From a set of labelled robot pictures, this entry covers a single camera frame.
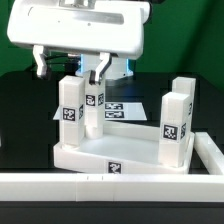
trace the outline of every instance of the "white platform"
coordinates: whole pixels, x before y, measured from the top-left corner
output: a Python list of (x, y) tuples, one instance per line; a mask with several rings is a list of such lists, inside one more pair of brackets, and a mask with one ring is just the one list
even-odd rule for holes
[(86, 173), (113, 173), (110, 166), (120, 166), (121, 174), (187, 174), (192, 156), (194, 134), (191, 133), (182, 167), (158, 163), (159, 128), (106, 122), (103, 138), (84, 138), (78, 148), (54, 147), (54, 165)]
[(218, 175), (0, 174), (0, 201), (224, 202)]
[(194, 148), (213, 175), (224, 175), (224, 155), (206, 132), (196, 132)]

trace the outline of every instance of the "cable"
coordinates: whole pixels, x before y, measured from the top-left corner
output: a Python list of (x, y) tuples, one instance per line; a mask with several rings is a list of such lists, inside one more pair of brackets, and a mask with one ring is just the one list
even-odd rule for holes
[[(68, 58), (68, 55), (53, 55), (53, 56), (48, 56), (45, 58), (45, 61), (49, 61), (49, 60), (53, 60), (53, 59), (57, 59), (57, 58)], [(32, 65), (30, 65), (29, 67), (27, 67), (24, 71), (25, 72), (30, 72), (33, 68), (36, 67), (36, 62), (34, 62)]]

